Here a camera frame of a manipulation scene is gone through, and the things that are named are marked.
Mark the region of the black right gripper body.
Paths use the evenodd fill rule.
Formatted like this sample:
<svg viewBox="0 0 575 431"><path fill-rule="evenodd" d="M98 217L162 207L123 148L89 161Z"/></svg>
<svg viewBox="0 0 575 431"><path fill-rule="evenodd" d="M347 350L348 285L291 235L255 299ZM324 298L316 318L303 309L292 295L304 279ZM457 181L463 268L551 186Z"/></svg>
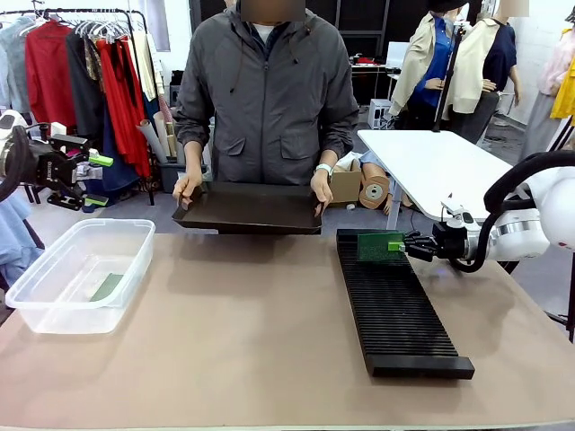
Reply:
<svg viewBox="0 0 575 431"><path fill-rule="evenodd" d="M432 236L437 245L436 256L438 258L467 258L467 229L463 224L455 226L451 222L437 222L433 225Z"/></svg>

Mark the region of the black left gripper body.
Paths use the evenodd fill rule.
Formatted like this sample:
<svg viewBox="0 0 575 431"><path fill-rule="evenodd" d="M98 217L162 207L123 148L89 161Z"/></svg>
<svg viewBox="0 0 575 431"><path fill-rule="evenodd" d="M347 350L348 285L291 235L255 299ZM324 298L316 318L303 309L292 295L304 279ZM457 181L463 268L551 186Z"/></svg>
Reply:
<svg viewBox="0 0 575 431"><path fill-rule="evenodd" d="M32 142L29 146L27 182L63 194L74 194L77 162L50 144Z"/></svg>

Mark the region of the person's right hand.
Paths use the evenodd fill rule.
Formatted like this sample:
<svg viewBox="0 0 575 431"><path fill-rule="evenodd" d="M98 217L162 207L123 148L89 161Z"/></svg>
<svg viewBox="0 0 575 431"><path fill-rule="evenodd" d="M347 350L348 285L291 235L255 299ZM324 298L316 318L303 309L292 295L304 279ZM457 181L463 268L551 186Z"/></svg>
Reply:
<svg viewBox="0 0 575 431"><path fill-rule="evenodd" d="M181 172L174 184L172 195L178 207L187 211L193 203L195 196L202 193L203 176Z"/></svg>

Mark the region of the person's left hand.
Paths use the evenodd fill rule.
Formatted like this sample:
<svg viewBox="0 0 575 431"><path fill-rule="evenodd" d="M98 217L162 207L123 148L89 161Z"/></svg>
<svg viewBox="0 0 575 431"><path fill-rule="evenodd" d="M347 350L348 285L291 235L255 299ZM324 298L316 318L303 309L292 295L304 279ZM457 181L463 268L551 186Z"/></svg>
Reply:
<svg viewBox="0 0 575 431"><path fill-rule="evenodd" d="M324 169L318 170L311 179L310 186L317 198L315 216L319 217L323 214L325 208L331 204L333 199L328 172Z"/></svg>

